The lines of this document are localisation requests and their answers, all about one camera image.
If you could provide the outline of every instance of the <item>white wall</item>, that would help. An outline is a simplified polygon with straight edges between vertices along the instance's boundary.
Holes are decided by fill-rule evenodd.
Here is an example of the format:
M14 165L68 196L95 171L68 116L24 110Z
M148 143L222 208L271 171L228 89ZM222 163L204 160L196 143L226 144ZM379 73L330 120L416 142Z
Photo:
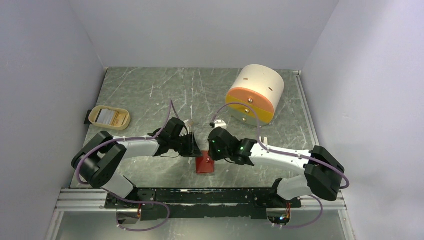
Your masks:
M70 0L105 66L300 70L339 0Z
M3 0L0 23L0 239L44 239L103 66L67 0Z
M341 0L302 80L358 240L424 239L424 2Z

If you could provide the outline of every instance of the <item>transparent panel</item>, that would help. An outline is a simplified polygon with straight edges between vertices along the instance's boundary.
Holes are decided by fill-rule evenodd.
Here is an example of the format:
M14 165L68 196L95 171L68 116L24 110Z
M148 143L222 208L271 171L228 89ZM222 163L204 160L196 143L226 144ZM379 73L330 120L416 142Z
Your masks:
M306 223L319 211L297 210L292 212L290 225ZM126 225L129 228L149 228L160 223L158 221L139 221ZM344 240L345 236L337 210L325 210L321 219L301 229L280 229L267 224L266 220L252 220L248 217L234 218L191 218L170 219L158 229L147 232L129 232L116 227L115 213L65 213L58 240L85 239L125 239L125 240L217 240L217 239L313 239Z

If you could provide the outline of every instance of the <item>gray marble surface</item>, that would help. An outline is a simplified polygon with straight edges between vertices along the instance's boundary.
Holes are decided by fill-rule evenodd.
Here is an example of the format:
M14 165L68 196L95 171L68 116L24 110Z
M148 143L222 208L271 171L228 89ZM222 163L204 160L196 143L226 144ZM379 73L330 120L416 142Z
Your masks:
M111 67L108 69L97 105L129 111L131 122L122 131L91 125L85 143L100 131L114 136L142 136L160 128L168 110L169 98L182 120L194 120L193 131L201 150L208 149L211 117L225 103L225 95L241 69L237 68L164 68ZM274 119L262 127L262 136L272 146L311 149L310 135L296 78L291 70L277 70L285 83ZM244 124L224 109L218 115L227 130L239 139L255 138L255 127ZM215 171L196 173L196 161L190 158L135 157L121 162L118 173L138 187L208 188L270 187L277 178L294 175L284 169L267 166L240 166L223 160L215 162ZM71 188L84 188L75 178Z

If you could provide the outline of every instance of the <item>white cylinder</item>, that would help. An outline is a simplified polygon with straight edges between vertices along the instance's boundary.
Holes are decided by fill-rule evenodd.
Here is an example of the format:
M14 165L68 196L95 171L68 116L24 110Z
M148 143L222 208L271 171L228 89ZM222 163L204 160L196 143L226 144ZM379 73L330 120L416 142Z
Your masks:
M228 91L225 102L248 104L257 113L261 125L271 122L284 91L283 78L269 67L252 64L241 70ZM241 105L230 105L231 114L251 125L256 125L255 115Z

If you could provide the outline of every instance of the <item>white robotic arm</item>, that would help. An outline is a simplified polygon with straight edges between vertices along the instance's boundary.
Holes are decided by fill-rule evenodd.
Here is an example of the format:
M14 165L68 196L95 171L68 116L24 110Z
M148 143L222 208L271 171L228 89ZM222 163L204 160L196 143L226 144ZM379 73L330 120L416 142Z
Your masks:
M184 128L187 130L186 134L182 134ZM190 126L186 122L172 118L155 139L151 138L160 129L149 135L137 137L137 140L126 140L125 137L112 136L106 131L101 131L74 157L72 167L77 169L81 159L97 146L117 140L91 154L82 163L79 174L93 188L108 190L127 200L137 200L138 188L116 172L121 160L141 156L160 156L169 150L174 150L183 157L202 156L194 134L189 132L189 129Z
M281 152L301 154L310 156L309 150L292 150L273 146L272 149ZM300 196L311 195L311 188L305 177L304 165L308 164L306 159L297 159L292 156L267 152L258 143L251 149L250 160L255 166L272 166L279 169L289 170L299 176L293 178L283 178L278 185L277 194L285 200L290 200Z

